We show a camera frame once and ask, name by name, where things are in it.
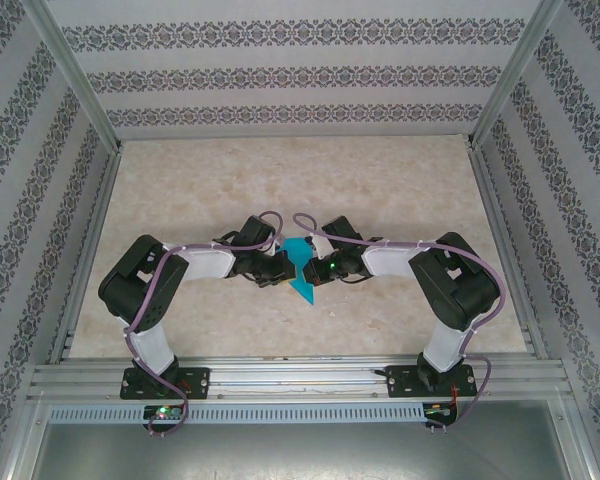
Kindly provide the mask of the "blue paper sheet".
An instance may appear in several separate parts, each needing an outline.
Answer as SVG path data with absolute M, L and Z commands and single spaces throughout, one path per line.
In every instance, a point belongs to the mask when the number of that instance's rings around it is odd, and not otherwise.
M 314 286 L 305 280 L 303 268 L 313 258 L 313 251 L 303 237 L 286 238 L 280 247 L 295 267 L 296 277 L 291 287 L 310 305 L 314 304 Z

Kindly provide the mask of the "grey metal sheet tray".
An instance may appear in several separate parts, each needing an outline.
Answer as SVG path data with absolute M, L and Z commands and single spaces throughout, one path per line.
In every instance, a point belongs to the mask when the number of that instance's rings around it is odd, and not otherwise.
M 0 480 L 600 480 L 560 400 L 478 405 L 458 425 L 59 424 L 27 408 Z

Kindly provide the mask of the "aluminium mounting rail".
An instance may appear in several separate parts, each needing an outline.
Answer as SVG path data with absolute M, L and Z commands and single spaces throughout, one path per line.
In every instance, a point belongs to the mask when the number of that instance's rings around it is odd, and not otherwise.
M 211 357 L 183 358 L 184 367 L 206 367 L 211 403 L 344 402 L 388 398 L 379 370 L 415 363 L 410 356 Z M 68 359 L 34 368 L 29 401 L 47 404 L 113 403 L 119 399 L 127 359 Z M 529 353 L 489 354 L 473 360 L 484 401 L 570 398 L 572 383 L 560 360 Z

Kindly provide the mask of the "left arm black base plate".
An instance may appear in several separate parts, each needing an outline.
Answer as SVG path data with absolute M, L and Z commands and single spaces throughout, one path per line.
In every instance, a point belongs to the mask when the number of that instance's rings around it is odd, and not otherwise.
M 204 400 L 208 396 L 210 370 L 208 368 L 179 367 L 170 369 L 162 377 L 191 400 Z M 132 367 L 124 371 L 119 396 L 123 400 L 176 399 L 179 395 L 146 371 Z

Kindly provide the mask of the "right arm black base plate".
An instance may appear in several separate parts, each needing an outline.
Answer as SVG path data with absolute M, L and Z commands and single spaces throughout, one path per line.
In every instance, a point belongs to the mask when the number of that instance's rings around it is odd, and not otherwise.
M 472 397 L 477 384 L 470 365 L 460 364 L 449 372 L 427 371 L 416 365 L 392 365 L 385 369 L 391 398 Z

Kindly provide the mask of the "aluminium table side rail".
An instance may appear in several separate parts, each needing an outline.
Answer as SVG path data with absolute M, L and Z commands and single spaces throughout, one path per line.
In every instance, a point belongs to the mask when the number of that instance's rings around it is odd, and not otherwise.
M 484 204 L 485 212 L 494 237 L 499 260 L 506 277 L 510 302 L 512 303 L 520 324 L 527 351 L 538 359 L 548 359 L 541 332 L 535 318 L 532 302 L 525 287 L 513 245 L 506 228 L 496 191 L 489 177 L 484 159 L 479 151 L 469 147 L 468 158 Z
M 62 361 L 66 339 L 78 323 L 122 153 L 123 147 L 120 146 L 110 155 L 107 166 L 103 169 L 97 195 L 94 197 L 94 203 L 90 211 L 87 229 L 84 232 L 76 268 L 70 282 L 70 289 L 64 300 L 51 349 L 48 352 L 47 364 L 58 364 Z

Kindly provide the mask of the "aluminium frame post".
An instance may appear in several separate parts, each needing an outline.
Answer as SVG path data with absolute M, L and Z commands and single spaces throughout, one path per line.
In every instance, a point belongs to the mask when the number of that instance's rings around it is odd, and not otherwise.
M 539 0 L 475 127 L 467 136 L 467 145 L 470 148 L 475 148 L 484 142 L 510 93 L 531 60 L 534 50 L 563 4 L 564 0 Z
M 48 2 L 46 0 L 21 0 L 21 3 L 105 147 L 109 152 L 118 151 L 121 141 L 76 54 L 54 18 Z

